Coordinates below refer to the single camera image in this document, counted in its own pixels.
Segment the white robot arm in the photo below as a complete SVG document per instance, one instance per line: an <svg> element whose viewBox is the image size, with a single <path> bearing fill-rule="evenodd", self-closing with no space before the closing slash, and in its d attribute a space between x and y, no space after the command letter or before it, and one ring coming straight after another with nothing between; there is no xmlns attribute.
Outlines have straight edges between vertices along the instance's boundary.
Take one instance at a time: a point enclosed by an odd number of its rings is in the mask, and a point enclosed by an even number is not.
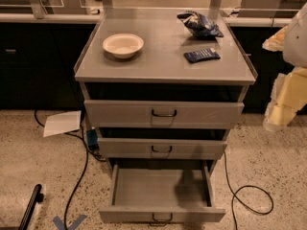
<svg viewBox="0 0 307 230"><path fill-rule="evenodd" d="M276 132L286 127L307 104L307 4L262 47L281 51L283 59L294 67L287 75L277 75L265 111L264 129Z"/></svg>

